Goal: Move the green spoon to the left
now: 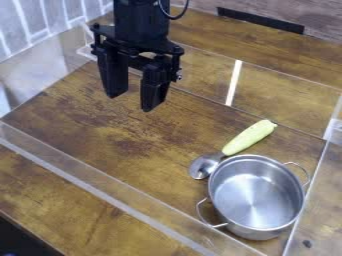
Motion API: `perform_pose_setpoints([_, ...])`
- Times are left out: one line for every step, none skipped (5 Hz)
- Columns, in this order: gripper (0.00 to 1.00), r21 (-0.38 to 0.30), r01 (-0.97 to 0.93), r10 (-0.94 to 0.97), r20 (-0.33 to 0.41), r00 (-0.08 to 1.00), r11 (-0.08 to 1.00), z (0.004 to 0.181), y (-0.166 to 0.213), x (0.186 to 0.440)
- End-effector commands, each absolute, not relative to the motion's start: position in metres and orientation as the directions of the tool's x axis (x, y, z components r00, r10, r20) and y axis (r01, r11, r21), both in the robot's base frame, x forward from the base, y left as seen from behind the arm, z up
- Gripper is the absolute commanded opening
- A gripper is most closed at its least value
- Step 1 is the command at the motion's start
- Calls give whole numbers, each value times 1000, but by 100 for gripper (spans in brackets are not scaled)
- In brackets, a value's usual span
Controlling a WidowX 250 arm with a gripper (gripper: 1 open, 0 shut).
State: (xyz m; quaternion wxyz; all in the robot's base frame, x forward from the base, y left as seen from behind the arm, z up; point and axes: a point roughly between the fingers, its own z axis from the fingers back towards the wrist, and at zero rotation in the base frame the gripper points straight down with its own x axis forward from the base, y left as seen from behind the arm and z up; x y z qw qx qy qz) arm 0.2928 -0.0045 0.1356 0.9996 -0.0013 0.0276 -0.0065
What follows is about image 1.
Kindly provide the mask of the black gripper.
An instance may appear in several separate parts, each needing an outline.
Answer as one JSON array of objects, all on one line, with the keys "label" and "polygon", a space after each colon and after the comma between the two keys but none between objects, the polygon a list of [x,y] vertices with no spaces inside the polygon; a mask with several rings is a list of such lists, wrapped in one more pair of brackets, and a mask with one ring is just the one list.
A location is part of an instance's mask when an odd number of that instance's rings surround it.
[{"label": "black gripper", "polygon": [[[170,80],[177,79],[182,48],[168,36],[169,21],[184,13],[169,14],[169,0],[114,0],[113,25],[94,23],[89,29],[94,42],[92,54],[106,96],[114,98],[128,90],[128,67],[142,69],[140,103],[144,112],[152,111],[165,100]],[[149,64],[140,53],[152,52],[166,56],[162,67]]]}]

